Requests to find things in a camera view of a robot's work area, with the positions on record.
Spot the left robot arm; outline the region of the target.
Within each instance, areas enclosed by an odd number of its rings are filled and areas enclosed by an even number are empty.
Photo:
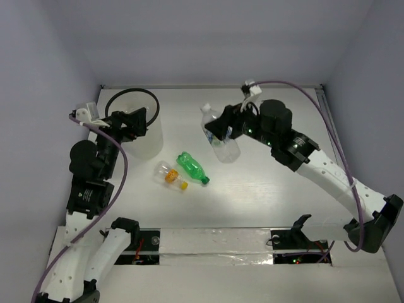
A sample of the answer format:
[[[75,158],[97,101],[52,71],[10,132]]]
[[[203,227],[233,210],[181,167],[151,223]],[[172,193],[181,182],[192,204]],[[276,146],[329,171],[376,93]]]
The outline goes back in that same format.
[[[117,201],[128,175],[123,143],[143,137],[146,108],[115,111],[101,119],[90,104],[69,119],[97,135],[72,146],[73,178],[66,206],[62,248],[47,265],[32,302],[98,302],[99,287],[125,249],[141,244],[136,220],[119,217],[102,230],[99,222]]]

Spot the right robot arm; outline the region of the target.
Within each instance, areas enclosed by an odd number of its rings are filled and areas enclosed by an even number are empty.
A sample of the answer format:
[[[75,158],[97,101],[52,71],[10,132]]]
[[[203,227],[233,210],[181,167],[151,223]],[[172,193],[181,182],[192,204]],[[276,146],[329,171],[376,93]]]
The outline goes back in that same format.
[[[228,105],[203,127],[220,141],[246,135],[269,146],[278,163],[315,183],[353,215],[341,223],[344,239],[367,253],[378,252],[398,219],[403,200],[349,177],[316,142],[292,128],[292,112],[283,102],[265,100],[257,114],[254,107]]]

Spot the green white label bottle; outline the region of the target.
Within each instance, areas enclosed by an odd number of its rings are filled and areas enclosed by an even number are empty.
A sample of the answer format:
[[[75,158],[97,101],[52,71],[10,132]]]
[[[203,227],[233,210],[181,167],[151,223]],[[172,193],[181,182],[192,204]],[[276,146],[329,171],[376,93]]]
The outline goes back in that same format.
[[[201,107],[201,112],[201,128],[218,160],[221,163],[234,163],[239,158],[241,151],[236,140],[230,139],[232,128],[228,127],[226,138],[223,141],[220,141],[211,131],[206,129],[205,125],[218,119],[221,116],[221,113],[212,109],[209,103],[206,103]]]

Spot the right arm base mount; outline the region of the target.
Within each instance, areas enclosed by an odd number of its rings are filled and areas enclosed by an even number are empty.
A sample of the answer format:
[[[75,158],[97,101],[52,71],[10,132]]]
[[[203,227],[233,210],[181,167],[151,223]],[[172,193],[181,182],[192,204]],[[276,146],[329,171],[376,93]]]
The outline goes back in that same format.
[[[327,241],[310,241],[303,233],[305,222],[312,215],[302,215],[289,229],[275,229],[270,232],[265,245],[274,249],[278,264],[331,264]]]

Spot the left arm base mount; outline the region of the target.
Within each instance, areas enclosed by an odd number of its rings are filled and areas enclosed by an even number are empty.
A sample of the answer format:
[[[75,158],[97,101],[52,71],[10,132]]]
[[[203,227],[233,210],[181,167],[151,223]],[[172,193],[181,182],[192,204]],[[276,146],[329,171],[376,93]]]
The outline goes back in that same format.
[[[141,229],[137,244],[129,246],[115,265],[159,265],[160,229]]]

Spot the green plastic bottle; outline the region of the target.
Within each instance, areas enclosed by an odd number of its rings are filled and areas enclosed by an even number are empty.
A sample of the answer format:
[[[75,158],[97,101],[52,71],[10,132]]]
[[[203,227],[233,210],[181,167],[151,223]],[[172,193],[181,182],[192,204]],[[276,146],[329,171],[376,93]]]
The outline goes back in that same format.
[[[210,181],[202,166],[186,151],[177,156],[176,162],[185,170],[188,176],[203,185]]]

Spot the orange label yellow cap bottle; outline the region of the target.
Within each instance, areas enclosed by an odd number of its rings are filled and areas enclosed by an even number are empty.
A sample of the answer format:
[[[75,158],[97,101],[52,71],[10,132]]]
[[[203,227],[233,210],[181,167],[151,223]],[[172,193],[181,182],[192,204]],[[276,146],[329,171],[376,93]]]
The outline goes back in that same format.
[[[181,191],[185,191],[188,187],[188,183],[184,180],[184,178],[178,173],[178,171],[173,168],[170,164],[165,161],[160,161],[157,163],[154,174],[165,183],[170,186],[175,186]]]

